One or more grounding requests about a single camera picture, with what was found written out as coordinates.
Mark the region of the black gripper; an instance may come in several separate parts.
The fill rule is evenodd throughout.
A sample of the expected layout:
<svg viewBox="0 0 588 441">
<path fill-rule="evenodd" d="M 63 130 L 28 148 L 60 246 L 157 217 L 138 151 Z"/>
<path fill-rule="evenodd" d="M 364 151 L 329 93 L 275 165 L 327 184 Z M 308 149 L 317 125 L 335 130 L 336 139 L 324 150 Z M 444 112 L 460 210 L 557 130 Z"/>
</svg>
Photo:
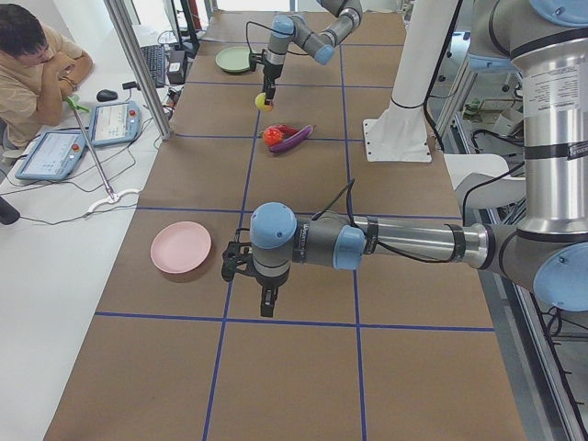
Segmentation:
<svg viewBox="0 0 588 441">
<path fill-rule="evenodd" d="M 278 297 L 278 287 L 276 286 L 262 286 L 261 292 L 261 301 L 260 301 L 260 311 L 262 317 L 273 318 L 274 317 L 274 309 L 276 306 Z"/>
<path fill-rule="evenodd" d="M 273 104 L 276 93 L 276 80 L 281 76 L 281 65 L 266 62 L 264 64 L 264 85 L 263 96 L 264 101 Z"/>
</svg>

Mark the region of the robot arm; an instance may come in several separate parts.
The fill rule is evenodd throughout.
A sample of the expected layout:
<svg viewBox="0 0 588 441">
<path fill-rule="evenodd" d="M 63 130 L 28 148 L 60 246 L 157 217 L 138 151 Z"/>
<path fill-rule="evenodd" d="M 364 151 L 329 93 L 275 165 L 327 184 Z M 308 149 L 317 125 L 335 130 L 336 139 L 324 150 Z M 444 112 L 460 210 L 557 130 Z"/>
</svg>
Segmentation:
<svg viewBox="0 0 588 441">
<path fill-rule="evenodd" d="M 318 1 L 334 17 L 326 29 L 315 32 L 300 15 L 276 15 L 273 18 L 270 37 L 260 53 L 250 53 L 250 69 L 263 66 L 262 93 L 255 99 L 262 109 L 270 109 L 276 92 L 276 80 L 281 76 L 289 45 L 295 44 L 319 64 L 327 64 L 340 45 L 361 24 L 363 6 L 360 1 Z"/>
<path fill-rule="evenodd" d="M 273 314 L 292 263 L 356 269 L 366 254 L 487 269 L 565 311 L 587 308 L 587 4 L 479 1 L 473 59 L 523 76 L 526 215 L 516 226 L 417 225 L 352 215 L 294 215 L 269 202 L 251 218 L 248 269 Z"/>
</svg>

